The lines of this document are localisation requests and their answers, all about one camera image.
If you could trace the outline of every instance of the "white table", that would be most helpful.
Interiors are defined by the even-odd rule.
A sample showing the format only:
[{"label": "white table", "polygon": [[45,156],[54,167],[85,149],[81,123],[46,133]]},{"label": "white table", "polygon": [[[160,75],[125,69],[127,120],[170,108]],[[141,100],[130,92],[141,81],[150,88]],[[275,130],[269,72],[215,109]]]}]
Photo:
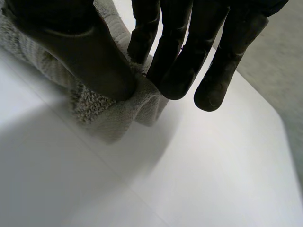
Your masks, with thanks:
[{"label": "white table", "polygon": [[275,110],[239,73],[218,111],[195,107],[213,54],[154,127],[107,146],[70,119],[64,91],[0,49],[0,226],[303,226]]}]

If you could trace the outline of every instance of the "hand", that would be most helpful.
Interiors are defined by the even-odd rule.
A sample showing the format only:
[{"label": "hand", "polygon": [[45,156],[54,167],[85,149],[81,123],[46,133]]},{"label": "hand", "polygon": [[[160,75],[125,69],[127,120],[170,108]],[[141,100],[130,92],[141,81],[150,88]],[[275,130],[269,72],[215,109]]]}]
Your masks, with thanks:
[{"label": "hand", "polygon": [[[194,97],[200,109],[216,110],[247,47],[267,25],[266,17],[287,1],[132,0],[136,27],[128,47],[129,55],[138,63],[146,60],[157,33],[161,9],[162,37],[146,77],[165,97],[180,99],[195,80],[226,19],[220,45]],[[179,55],[190,12],[188,38]]]},{"label": "hand", "polygon": [[115,100],[135,91],[129,63],[93,0],[6,0],[3,12],[90,90]]}]

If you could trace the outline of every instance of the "gray towel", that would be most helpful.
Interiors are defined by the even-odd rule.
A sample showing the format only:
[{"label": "gray towel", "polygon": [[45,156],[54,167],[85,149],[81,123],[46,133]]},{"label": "gray towel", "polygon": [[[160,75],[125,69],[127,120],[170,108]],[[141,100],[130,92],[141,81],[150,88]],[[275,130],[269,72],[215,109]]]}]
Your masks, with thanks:
[{"label": "gray towel", "polygon": [[[121,20],[112,0],[96,0],[95,6],[106,21],[117,46],[127,57],[130,33]],[[77,122],[96,133],[105,142],[120,139],[133,121],[152,126],[168,100],[143,75],[150,66],[149,56],[145,65],[131,63],[138,87],[127,101],[117,102],[90,91],[78,82],[63,65],[44,48],[20,33],[0,12],[0,45],[17,58],[35,66],[54,83],[70,92],[70,110]]]}]

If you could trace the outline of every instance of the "black glove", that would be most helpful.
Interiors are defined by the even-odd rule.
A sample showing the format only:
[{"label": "black glove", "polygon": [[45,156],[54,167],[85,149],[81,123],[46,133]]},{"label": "black glove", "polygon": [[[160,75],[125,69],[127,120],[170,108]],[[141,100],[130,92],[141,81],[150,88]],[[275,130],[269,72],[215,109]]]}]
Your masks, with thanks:
[{"label": "black glove", "polygon": [[3,13],[91,90],[128,99],[135,78],[93,0],[6,0]]},{"label": "black glove", "polygon": [[[164,25],[147,78],[173,100],[182,98],[200,71],[224,20],[223,36],[212,65],[195,93],[206,111],[219,108],[249,44],[288,0],[132,0],[136,28],[128,51],[143,63],[155,39],[160,9]],[[187,29],[189,35],[181,54]]]}]

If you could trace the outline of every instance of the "gray floor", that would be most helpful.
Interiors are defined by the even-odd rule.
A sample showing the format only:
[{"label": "gray floor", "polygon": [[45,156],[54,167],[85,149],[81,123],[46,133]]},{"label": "gray floor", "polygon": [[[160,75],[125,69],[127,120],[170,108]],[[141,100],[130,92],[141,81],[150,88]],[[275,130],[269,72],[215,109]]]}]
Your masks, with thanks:
[{"label": "gray floor", "polygon": [[303,1],[291,0],[251,44],[239,73],[284,120],[303,186]]}]

